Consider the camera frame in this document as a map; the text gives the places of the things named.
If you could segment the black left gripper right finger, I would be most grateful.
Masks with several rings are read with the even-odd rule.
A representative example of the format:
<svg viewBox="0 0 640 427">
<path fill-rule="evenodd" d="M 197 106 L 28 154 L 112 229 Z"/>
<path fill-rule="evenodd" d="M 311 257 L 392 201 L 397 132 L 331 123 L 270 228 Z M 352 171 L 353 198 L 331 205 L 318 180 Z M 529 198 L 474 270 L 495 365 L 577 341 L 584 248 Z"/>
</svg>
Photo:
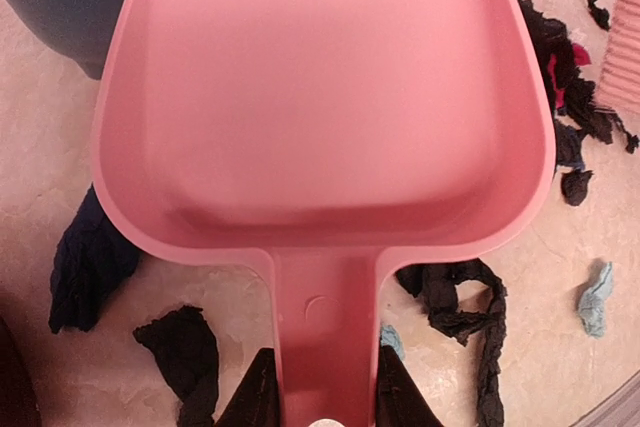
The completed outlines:
<svg viewBox="0 0 640 427">
<path fill-rule="evenodd" d="M 381 346 L 376 385 L 377 427 L 442 427 L 391 346 Z"/>
</svg>

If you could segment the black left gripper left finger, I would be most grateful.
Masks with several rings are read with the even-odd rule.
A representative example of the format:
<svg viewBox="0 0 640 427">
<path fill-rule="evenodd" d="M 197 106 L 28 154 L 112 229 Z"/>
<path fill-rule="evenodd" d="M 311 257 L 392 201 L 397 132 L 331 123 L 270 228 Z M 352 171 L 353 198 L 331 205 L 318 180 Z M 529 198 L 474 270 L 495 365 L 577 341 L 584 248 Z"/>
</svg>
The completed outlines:
<svg viewBox="0 0 640 427">
<path fill-rule="evenodd" d="M 279 389 L 273 348 L 261 348 L 234 392 L 218 427 L 278 427 Z"/>
</svg>

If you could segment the pink plastic dustpan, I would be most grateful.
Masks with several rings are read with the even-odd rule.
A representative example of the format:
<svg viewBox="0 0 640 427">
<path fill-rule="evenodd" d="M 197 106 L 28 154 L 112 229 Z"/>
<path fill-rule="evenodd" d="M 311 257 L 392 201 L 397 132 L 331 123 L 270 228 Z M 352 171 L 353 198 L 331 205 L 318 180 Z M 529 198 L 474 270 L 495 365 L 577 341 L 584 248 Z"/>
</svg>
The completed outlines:
<svg viewBox="0 0 640 427">
<path fill-rule="evenodd" d="M 91 165 L 142 250 L 267 284 L 284 425 L 371 426 L 382 284 L 516 236 L 555 136 L 517 0 L 125 0 Z"/>
</svg>

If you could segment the pink plastic hand brush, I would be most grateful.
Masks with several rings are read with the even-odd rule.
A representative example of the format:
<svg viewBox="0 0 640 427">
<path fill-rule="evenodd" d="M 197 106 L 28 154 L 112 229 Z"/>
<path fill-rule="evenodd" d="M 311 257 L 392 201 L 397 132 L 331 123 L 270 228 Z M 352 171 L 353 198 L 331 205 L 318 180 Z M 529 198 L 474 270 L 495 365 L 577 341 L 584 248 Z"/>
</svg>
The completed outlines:
<svg viewBox="0 0 640 427">
<path fill-rule="evenodd" d="M 639 0 L 615 0 L 596 98 L 639 112 Z"/>
</svg>

